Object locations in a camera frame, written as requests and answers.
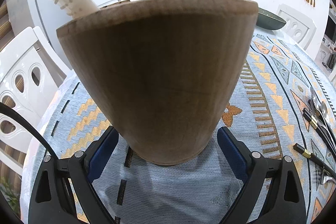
metal spoon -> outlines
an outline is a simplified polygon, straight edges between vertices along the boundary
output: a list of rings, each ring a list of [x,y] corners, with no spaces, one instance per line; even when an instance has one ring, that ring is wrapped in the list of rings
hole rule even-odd
[[[315,109],[317,110],[318,116],[320,117],[320,116],[322,116],[321,112],[320,112],[320,102],[319,102],[319,99],[316,95],[316,92],[315,92],[315,90],[312,86],[310,87],[310,93],[311,93],[311,100],[312,100],[312,102],[315,106]]]
[[[334,184],[336,184],[336,180],[333,177],[329,176],[325,171],[323,171],[322,177],[321,177],[321,184],[324,185],[328,181],[332,181]]]
[[[310,87],[310,93],[311,93],[311,100],[312,100],[312,102],[313,102],[313,104],[314,104],[314,105],[313,105],[313,108],[315,107],[317,113],[319,114],[319,117],[322,118],[322,120],[323,120],[323,122],[324,122],[324,124],[325,124],[325,125],[324,125],[324,124],[321,124],[321,126],[327,131],[331,143],[333,144],[334,147],[336,147],[336,139],[335,139],[335,136],[334,136],[333,132],[330,131],[330,129],[328,128],[328,126],[327,126],[327,122],[325,121],[325,118],[324,118],[324,116],[323,116],[322,113],[321,113],[322,110],[321,110],[320,102],[319,102],[319,99],[318,99],[318,97],[317,97],[317,94],[316,94],[316,92],[315,92],[315,90],[314,90],[314,88],[313,88],[312,86]]]
[[[335,138],[334,132],[331,129],[331,126],[328,122],[329,121],[328,109],[327,109],[327,106],[326,106],[325,102],[323,102],[323,101],[321,102],[321,110],[322,110],[322,116],[324,117],[325,125],[328,127],[328,130],[330,131],[334,143],[336,143],[336,138]]]

tablecloth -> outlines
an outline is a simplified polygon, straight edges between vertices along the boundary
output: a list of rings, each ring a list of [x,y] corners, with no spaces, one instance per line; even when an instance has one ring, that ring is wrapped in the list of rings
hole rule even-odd
[[[286,35],[257,28],[240,78],[207,147],[192,160],[157,166],[136,155],[120,136],[101,177],[93,186],[117,223],[219,223],[237,197],[242,182],[234,177],[217,141],[227,126],[238,140],[265,157],[293,158],[304,192],[307,223],[325,206],[335,185],[320,184],[321,169],[293,150],[299,143],[335,170],[335,160],[303,118],[310,87],[328,108],[336,133],[336,91],[311,58]],[[40,130],[58,157],[84,150],[110,125],[76,75],[58,91]],[[46,150],[31,143],[21,187],[21,218],[27,223],[30,192]],[[249,221],[256,219],[270,180]],[[87,221],[75,195],[77,216]]]

orange triangle pattern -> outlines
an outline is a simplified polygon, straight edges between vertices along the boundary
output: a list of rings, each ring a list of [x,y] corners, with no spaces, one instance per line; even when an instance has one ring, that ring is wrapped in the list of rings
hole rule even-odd
[[[292,90],[291,90],[291,93],[294,97],[294,100],[296,101],[296,104],[297,104],[298,108],[301,111],[302,119],[304,120],[304,124],[306,125],[307,131],[309,132],[309,125],[310,124],[303,116],[303,109],[304,108],[309,109],[309,107]]]
[[[283,56],[283,54],[280,52],[280,50],[276,46],[273,46],[272,52],[274,52],[277,55]]]
[[[257,46],[258,50],[260,50],[263,54],[268,54],[269,53],[269,49],[265,48],[263,45],[254,42],[254,44]]]
[[[313,216],[311,217],[311,223],[317,218],[317,216],[322,211],[322,205],[321,202],[318,200],[318,198],[315,199],[314,209],[313,209]]]

wooden mortar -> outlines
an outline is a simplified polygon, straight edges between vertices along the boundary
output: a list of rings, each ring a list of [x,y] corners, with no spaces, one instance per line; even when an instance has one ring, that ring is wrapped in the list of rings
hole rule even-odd
[[[258,17],[250,0],[140,0],[57,30],[79,79],[143,159],[175,165],[207,145]]]

